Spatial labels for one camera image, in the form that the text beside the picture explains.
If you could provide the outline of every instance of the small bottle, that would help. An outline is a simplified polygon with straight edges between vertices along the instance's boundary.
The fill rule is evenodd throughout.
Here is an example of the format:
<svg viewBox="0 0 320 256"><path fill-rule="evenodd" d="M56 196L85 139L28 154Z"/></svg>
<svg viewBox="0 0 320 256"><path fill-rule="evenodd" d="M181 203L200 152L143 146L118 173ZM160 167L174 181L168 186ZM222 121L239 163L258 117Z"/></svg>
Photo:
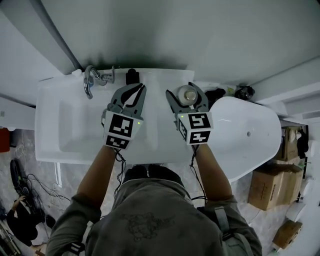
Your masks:
<svg viewBox="0 0 320 256"><path fill-rule="evenodd" d="M183 106L191 106L198 99L197 90L191 85L183 85L177 90L177 99Z"/></svg>

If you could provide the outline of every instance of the forearm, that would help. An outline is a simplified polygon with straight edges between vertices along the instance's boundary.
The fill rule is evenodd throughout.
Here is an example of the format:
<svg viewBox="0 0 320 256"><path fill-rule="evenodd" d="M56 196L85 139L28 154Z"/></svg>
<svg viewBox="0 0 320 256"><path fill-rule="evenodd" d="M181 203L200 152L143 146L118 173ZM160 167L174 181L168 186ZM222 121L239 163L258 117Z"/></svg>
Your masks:
<svg viewBox="0 0 320 256"><path fill-rule="evenodd" d="M77 193L84 194L97 208L104 201L115 159L114 149L103 146L78 187Z"/></svg>
<svg viewBox="0 0 320 256"><path fill-rule="evenodd" d="M13 213L15 213L16 212L16 210L17 210L17 207L18 207L18 205L13 205L12 207L11 207L11 211L13 211Z"/></svg>
<svg viewBox="0 0 320 256"><path fill-rule="evenodd" d="M195 159L208 200L222 201L230 199L232 190L228 178L207 144L199 146Z"/></svg>

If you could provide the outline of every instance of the gray shirt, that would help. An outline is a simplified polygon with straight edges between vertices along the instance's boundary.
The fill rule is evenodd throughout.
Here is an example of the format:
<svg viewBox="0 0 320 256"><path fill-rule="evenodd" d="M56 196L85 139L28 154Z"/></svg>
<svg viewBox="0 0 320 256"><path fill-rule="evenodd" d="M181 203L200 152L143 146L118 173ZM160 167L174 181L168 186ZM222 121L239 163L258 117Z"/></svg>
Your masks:
<svg viewBox="0 0 320 256"><path fill-rule="evenodd" d="M209 218L220 206L230 230L245 236L253 255L262 255L259 239L234 198L208 201L200 212L183 186L157 178L125 182L112 211L102 219L100 209L84 195L75 195L53 227L45 255L61 255L67 245L82 241L89 221L94 225L86 240L86 255L223 255L223 234Z"/></svg>

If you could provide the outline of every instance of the person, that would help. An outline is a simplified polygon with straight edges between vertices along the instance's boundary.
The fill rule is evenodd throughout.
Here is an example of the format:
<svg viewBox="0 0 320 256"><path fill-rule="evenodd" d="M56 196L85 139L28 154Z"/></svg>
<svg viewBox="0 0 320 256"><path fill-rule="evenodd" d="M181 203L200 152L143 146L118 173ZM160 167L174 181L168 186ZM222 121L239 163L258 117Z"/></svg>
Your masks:
<svg viewBox="0 0 320 256"><path fill-rule="evenodd" d="M26 199L25 195L14 201L11 210L6 216L6 222L14 236L28 247L32 247L32 240L38 236L36 226L42 218L39 214L30 214L21 202Z"/></svg>
<svg viewBox="0 0 320 256"><path fill-rule="evenodd" d="M53 227L46 256L62 255L81 242L90 222L86 255L262 255L259 239L241 216L230 183L207 144L200 145L195 156L207 197L202 210L193 206L175 172L154 164L148 170L136 165L126 172L111 212L100 219L115 158L113 148L102 147ZM243 243L233 240L226 248L216 218L221 207L229 236L240 234Z"/></svg>

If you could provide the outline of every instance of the backpack strap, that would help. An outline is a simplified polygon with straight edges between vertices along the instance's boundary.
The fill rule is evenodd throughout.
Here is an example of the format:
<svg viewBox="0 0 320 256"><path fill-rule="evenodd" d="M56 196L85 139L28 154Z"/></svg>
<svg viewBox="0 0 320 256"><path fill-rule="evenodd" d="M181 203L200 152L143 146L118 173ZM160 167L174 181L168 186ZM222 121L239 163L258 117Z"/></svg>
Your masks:
<svg viewBox="0 0 320 256"><path fill-rule="evenodd" d="M245 252L247 253L248 256L254 256L254 254L251 250L251 246L243 234L234 233L234 237L239 239L242 242L244 249L245 249Z"/></svg>
<svg viewBox="0 0 320 256"><path fill-rule="evenodd" d="M93 227L93 222L89 221L86 224L86 229L85 232L83 234L82 237L82 242L72 242L68 245L68 247L66 248L66 252L63 253L63 255L70 255L70 256L85 256L86 252L85 252L85 244L89 235L89 232L91 231L92 227Z"/></svg>
<svg viewBox="0 0 320 256"><path fill-rule="evenodd" d="M223 234L229 232L229 222L223 206L214 208L216 219L219 223L220 230Z"/></svg>

